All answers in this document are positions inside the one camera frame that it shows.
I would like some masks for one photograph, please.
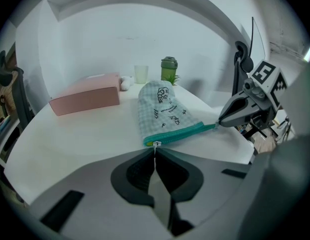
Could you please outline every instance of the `office chair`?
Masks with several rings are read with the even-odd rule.
[[[241,42],[236,41],[235,46],[237,52],[234,56],[234,80],[233,80],[233,89],[231,95],[235,95],[240,92],[243,88],[244,80],[249,78],[247,73],[251,72],[254,68],[254,63],[249,56],[247,46]]]
[[[3,50],[0,52],[0,84],[4,87],[8,86],[13,80],[13,74],[11,71],[8,71],[8,66],[5,58],[6,53]],[[32,120],[32,114],[29,109],[29,103],[26,98],[26,93],[24,89],[24,82],[23,82],[24,71],[19,67],[14,67],[12,71],[17,72],[17,78],[11,87],[12,96],[15,103],[17,115],[20,121],[20,126],[24,130]]]

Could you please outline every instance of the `green plant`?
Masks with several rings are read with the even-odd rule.
[[[180,76],[179,75],[170,75],[168,77],[165,77],[166,81],[169,81],[171,83],[172,86],[174,86],[176,84],[177,81],[180,80]]]

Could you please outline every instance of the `cup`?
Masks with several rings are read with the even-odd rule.
[[[135,66],[135,82],[136,84],[145,84],[149,74],[149,66]]]

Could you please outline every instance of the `teal zipper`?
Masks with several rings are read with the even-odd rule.
[[[189,126],[187,128],[174,130],[165,133],[155,134],[149,137],[146,137],[143,141],[145,146],[152,146],[153,142],[161,142],[162,144],[168,144],[171,142],[176,142],[187,138],[194,134],[199,134],[210,129],[214,129],[215,124],[204,125],[203,122],[199,122],[195,125]]]

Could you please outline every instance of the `dark green lid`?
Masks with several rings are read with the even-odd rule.
[[[165,57],[161,60],[160,66],[165,69],[177,69],[178,63],[174,57]]]

